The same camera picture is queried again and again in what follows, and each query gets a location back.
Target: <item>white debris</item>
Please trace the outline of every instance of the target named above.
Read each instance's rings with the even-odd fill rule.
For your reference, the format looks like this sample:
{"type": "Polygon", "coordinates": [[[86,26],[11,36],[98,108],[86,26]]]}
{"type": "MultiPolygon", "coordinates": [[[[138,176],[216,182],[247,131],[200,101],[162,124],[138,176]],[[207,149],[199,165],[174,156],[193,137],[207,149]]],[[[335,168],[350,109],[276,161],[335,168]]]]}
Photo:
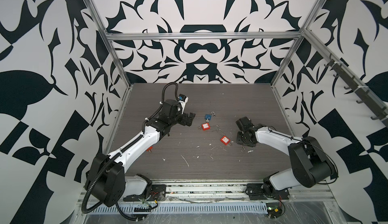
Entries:
{"type": "Polygon", "coordinates": [[[186,164],[187,164],[187,167],[189,168],[189,164],[187,163],[186,159],[181,155],[181,157],[183,158],[183,160],[185,160],[186,164]]]}

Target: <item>blue padlock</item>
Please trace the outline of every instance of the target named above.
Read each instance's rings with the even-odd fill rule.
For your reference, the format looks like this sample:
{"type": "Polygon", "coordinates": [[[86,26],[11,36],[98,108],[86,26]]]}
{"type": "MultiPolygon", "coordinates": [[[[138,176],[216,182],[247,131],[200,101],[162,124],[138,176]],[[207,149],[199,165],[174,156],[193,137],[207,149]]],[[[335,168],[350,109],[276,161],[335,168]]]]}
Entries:
{"type": "Polygon", "coordinates": [[[206,122],[209,122],[209,120],[211,120],[211,113],[213,113],[213,114],[214,114],[213,116],[216,117],[216,113],[214,113],[213,111],[211,111],[210,114],[205,115],[205,120],[206,120],[206,122]]]}

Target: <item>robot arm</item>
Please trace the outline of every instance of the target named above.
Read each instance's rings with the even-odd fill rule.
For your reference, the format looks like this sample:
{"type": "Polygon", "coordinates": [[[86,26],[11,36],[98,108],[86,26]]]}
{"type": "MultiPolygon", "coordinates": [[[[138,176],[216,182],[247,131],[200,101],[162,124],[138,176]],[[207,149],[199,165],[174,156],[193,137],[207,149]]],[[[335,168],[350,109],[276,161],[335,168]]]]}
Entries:
{"type": "Polygon", "coordinates": [[[85,183],[86,194],[81,206],[83,213],[91,212],[94,208],[86,208],[90,194],[100,201],[99,205],[103,203],[107,207],[113,206],[122,196],[135,195],[143,200],[149,196],[151,180],[138,174],[125,181],[124,174],[143,152],[165,135],[169,136],[172,126],[175,124],[191,126],[195,114],[183,112],[188,97],[182,94],[177,96],[177,87],[176,83],[169,83],[164,87],[161,106],[149,119],[146,118],[142,131],[115,151],[108,155],[99,153],[93,159],[85,183]],[[170,85],[176,86],[177,100],[164,101],[164,92],[170,85]]]}
{"type": "Polygon", "coordinates": [[[269,189],[282,190],[298,185],[310,188],[336,174],[334,165],[315,138],[294,137],[262,124],[253,125],[247,117],[240,118],[236,124],[241,130],[237,134],[237,144],[249,147],[266,144],[290,157],[290,169],[268,177],[269,189]]]}

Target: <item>aluminum rail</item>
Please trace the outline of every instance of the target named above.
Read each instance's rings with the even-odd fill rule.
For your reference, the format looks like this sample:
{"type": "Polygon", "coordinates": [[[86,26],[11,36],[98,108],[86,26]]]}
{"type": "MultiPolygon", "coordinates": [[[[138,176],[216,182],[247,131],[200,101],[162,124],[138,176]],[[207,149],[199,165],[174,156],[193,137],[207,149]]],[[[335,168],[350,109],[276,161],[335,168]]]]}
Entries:
{"type": "Polygon", "coordinates": [[[200,40],[298,38],[300,32],[201,32],[201,33],[108,33],[108,40],[200,40]]]}
{"type": "MultiPolygon", "coordinates": [[[[325,2],[326,2],[326,0],[316,0],[315,1],[313,7],[311,8],[310,13],[308,14],[306,20],[304,21],[302,27],[299,30],[301,33],[303,32],[303,30],[308,29],[310,27],[310,25],[315,21],[315,18],[317,17],[318,12],[321,10],[321,8],[325,4],[325,2]]],[[[272,86],[276,86],[276,83],[282,77],[284,71],[286,70],[288,64],[291,61],[292,56],[298,50],[302,41],[303,41],[303,37],[300,37],[294,41],[294,43],[292,44],[292,46],[288,50],[287,55],[285,56],[285,58],[281,62],[279,70],[276,72],[274,78],[272,79],[272,82],[271,82],[272,86]]]]}

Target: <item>aluminum frame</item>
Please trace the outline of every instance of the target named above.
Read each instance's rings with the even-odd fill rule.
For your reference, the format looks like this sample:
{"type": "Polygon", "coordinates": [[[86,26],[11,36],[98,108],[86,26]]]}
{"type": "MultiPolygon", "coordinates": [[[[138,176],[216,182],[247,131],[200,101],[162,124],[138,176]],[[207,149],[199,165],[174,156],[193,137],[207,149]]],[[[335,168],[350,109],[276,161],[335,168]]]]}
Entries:
{"type": "Polygon", "coordinates": [[[112,148],[114,137],[116,136],[117,130],[119,129],[121,119],[123,118],[125,108],[127,107],[129,96],[131,95],[131,92],[132,92],[132,88],[133,88],[133,86],[131,86],[129,89],[127,89],[124,93],[123,100],[121,101],[119,111],[116,115],[116,118],[114,119],[111,132],[109,133],[109,138],[108,138],[107,144],[102,151],[102,153],[104,153],[104,154],[108,154],[112,148]]]}
{"type": "Polygon", "coordinates": [[[286,124],[287,124],[287,126],[288,126],[288,129],[289,129],[291,135],[295,135],[294,129],[292,128],[292,125],[291,125],[291,122],[290,122],[290,120],[289,120],[289,118],[288,118],[288,115],[287,115],[287,113],[286,113],[286,110],[284,109],[284,107],[283,107],[283,105],[282,105],[281,98],[280,98],[280,95],[279,95],[277,89],[276,89],[275,87],[271,87],[271,88],[272,88],[272,91],[273,91],[273,93],[274,93],[276,102],[277,102],[277,104],[279,105],[280,111],[282,112],[282,115],[283,115],[283,117],[284,117],[284,120],[286,121],[286,124]]]}
{"type": "MultiPolygon", "coordinates": [[[[314,22],[315,18],[317,17],[318,12],[321,10],[321,8],[325,4],[325,2],[326,2],[326,0],[316,0],[315,1],[313,7],[311,8],[310,12],[308,13],[306,20],[304,21],[302,27],[299,30],[299,32],[301,34],[305,29],[309,28],[310,25],[314,22]]],[[[299,37],[297,40],[294,41],[294,43],[290,47],[286,57],[283,59],[283,61],[280,64],[279,70],[276,72],[273,80],[271,81],[272,86],[276,86],[276,83],[279,81],[279,79],[283,75],[284,70],[287,68],[288,64],[291,61],[291,58],[294,56],[295,52],[298,50],[302,40],[303,40],[303,37],[299,37]]]]}
{"type": "Polygon", "coordinates": [[[324,43],[316,37],[309,29],[302,31],[302,36],[317,50],[317,52],[327,61],[341,61],[324,43]]]}
{"type": "Polygon", "coordinates": [[[123,64],[121,63],[119,57],[116,54],[116,50],[112,46],[112,42],[110,42],[106,37],[105,27],[101,21],[101,17],[97,11],[97,8],[94,5],[93,0],[83,0],[83,2],[85,3],[86,7],[89,9],[90,15],[97,26],[97,29],[98,29],[98,32],[100,33],[102,41],[104,42],[105,47],[108,50],[109,54],[112,56],[113,63],[116,66],[117,70],[119,71],[119,74],[123,79],[125,86],[129,89],[129,87],[131,86],[131,83],[127,77],[127,74],[124,71],[123,64]]]}
{"type": "Polygon", "coordinates": [[[200,40],[298,38],[300,32],[107,33],[108,40],[200,40]]]}
{"type": "Polygon", "coordinates": [[[288,50],[286,56],[284,57],[284,59],[280,63],[279,69],[276,71],[275,76],[270,83],[271,86],[273,86],[273,87],[276,86],[277,81],[279,81],[279,79],[282,77],[284,71],[286,70],[288,64],[290,63],[290,61],[291,61],[292,57],[294,56],[294,54],[296,53],[296,51],[298,50],[302,41],[303,41],[302,35],[300,35],[299,38],[294,40],[294,42],[291,45],[290,49],[288,50]]]}

